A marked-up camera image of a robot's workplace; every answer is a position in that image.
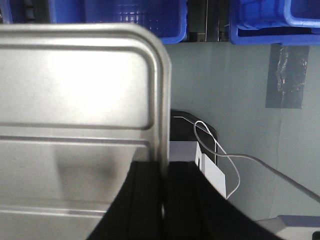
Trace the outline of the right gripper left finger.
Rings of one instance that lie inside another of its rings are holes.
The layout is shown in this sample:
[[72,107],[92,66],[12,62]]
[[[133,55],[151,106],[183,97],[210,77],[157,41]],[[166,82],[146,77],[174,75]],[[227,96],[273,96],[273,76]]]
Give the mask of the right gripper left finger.
[[160,240],[162,176],[156,161],[133,161],[123,185],[88,240]]

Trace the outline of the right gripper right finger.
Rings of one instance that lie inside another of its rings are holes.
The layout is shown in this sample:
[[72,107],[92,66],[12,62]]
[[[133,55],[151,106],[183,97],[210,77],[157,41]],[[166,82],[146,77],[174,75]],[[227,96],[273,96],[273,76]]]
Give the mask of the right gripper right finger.
[[170,162],[164,232],[168,240],[277,240],[228,202],[194,162]]

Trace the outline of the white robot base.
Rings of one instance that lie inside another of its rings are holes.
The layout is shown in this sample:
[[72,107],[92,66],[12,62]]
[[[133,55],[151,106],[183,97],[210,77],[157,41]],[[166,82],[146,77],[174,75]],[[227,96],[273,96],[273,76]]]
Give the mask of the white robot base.
[[205,153],[202,153],[197,141],[170,141],[169,161],[195,163],[218,193],[227,198],[225,174]]

